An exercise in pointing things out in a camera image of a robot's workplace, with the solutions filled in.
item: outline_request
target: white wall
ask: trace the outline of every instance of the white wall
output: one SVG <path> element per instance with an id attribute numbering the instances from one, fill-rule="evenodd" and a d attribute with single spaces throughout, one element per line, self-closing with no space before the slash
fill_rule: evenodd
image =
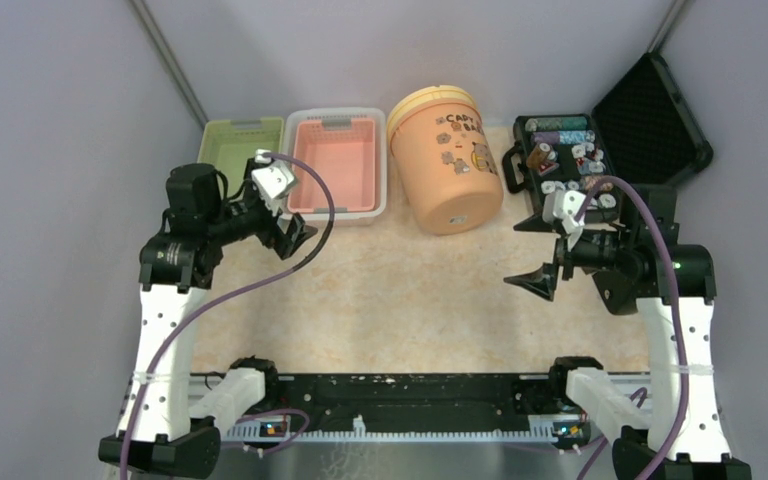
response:
<path id="1" fill-rule="evenodd" d="M 714 256 L 712 348 L 724 426 L 768 478 L 768 2 L 696 2 L 665 56 L 714 146 L 679 196 L 685 242 Z"/>
<path id="2" fill-rule="evenodd" d="M 0 479 L 94 478 L 200 131 L 124 1 L 0 1 Z"/>
<path id="3" fill-rule="evenodd" d="M 487 123 L 590 109 L 642 54 L 666 0 L 152 0 L 208 116 L 389 112 L 449 83 Z"/>

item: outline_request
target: beige tabletop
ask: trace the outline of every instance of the beige tabletop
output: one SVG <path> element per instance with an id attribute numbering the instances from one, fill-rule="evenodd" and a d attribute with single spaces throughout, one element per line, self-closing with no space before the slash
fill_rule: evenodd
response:
<path id="1" fill-rule="evenodd" d="M 509 128 L 487 128 L 497 163 Z M 546 371 L 555 357 L 591 355 L 610 371 L 647 370 L 638 315 L 615 317 L 580 270 L 550 303 L 502 282 L 551 258 L 555 235 L 518 233 L 531 215 L 523 194 L 458 235 L 420 231 L 390 162 L 388 204 L 367 227 L 335 228 L 306 268 L 226 302 L 198 320 L 194 372 L 225 371 L 240 357 L 292 373 Z M 212 296 L 272 275 L 286 262 L 249 239 L 225 248 Z"/>

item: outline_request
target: white basket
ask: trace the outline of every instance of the white basket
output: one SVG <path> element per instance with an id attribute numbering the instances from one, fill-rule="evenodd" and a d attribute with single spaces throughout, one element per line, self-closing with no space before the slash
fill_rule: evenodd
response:
<path id="1" fill-rule="evenodd" d="M 314 108 L 293 112 L 284 127 L 284 141 L 281 153 L 293 155 L 296 144 L 296 131 L 299 124 L 307 120 L 348 120 L 352 118 L 371 118 L 375 120 L 375 147 L 378 149 L 378 198 L 377 207 L 368 212 L 337 212 L 335 226 L 369 225 L 384 212 L 387 206 L 387 117 L 377 108 Z M 328 222 L 327 213 L 303 213 L 305 222 L 322 226 Z"/>

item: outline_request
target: yellow lid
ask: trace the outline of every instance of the yellow lid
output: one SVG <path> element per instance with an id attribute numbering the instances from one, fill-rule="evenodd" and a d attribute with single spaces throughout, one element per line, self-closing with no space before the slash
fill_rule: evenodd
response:
<path id="1" fill-rule="evenodd" d="M 453 85 L 438 85 L 436 87 L 426 87 L 422 90 L 417 90 L 393 107 L 390 111 L 390 116 L 387 118 L 387 139 L 390 140 L 393 135 L 393 130 L 396 129 L 399 121 L 412 109 L 422 105 L 423 103 L 430 102 L 431 100 L 438 100 L 441 98 L 451 98 L 468 103 L 472 108 L 478 110 L 475 106 L 475 100 L 472 96 L 466 92 L 466 90 L 455 87 Z"/>

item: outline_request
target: pink basket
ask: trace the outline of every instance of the pink basket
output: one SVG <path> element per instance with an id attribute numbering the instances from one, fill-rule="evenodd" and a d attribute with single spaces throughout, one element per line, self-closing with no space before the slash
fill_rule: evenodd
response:
<path id="1" fill-rule="evenodd" d="M 293 155 L 313 167 L 325 180 L 337 212 L 370 212 L 378 208 L 380 159 L 375 132 L 372 118 L 299 123 Z M 302 171 L 296 171 L 296 176 L 301 181 L 290 194 L 289 211 L 328 212 L 328 203 L 319 185 Z"/>

